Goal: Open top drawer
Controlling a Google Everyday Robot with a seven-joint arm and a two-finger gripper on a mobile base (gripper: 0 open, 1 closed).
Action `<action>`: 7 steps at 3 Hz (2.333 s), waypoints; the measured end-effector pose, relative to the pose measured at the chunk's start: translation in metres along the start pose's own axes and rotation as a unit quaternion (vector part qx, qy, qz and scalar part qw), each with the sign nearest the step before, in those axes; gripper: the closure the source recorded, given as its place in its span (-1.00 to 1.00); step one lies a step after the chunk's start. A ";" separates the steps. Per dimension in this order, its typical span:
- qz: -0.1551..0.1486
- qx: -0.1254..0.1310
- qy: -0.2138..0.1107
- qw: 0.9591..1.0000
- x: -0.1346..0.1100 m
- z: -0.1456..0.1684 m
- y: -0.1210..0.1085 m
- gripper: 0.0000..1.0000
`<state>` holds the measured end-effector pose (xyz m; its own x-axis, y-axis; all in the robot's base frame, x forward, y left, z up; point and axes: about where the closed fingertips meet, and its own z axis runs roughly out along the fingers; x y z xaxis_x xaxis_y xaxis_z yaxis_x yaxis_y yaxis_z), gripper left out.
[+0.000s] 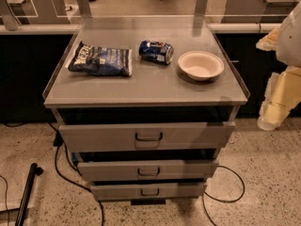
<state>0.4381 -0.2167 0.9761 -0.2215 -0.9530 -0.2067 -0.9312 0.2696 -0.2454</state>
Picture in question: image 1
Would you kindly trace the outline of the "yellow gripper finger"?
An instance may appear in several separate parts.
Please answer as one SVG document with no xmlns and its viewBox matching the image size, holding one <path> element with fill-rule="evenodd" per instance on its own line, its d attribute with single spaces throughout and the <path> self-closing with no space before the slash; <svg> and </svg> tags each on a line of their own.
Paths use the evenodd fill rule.
<svg viewBox="0 0 301 226">
<path fill-rule="evenodd" d="M 256 48 L 263 51 L 276 51 L 279 28 L 274 28 L 256 43 Z"/>
<path fill-rule="evenodd" d="M 289 66 L 282 73 L 272 73 L 261 104 L 258 126 L 265 131 L 275 130 L 300 103 L 301 68 Z"/>
</svg>

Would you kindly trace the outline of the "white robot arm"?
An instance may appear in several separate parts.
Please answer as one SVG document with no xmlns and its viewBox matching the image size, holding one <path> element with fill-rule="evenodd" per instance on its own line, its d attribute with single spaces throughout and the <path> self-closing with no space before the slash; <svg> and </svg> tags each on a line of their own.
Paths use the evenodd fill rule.
<svg viewBox="0 0 301 226">
<path fill-rule="evenodd" d="M 269 78 L 257 121 L 262 130 L 272 131 L 301 103 L 301 2 L 256 47 L 275 51 L 277 60 L 287 66 Z"/>
</svg>

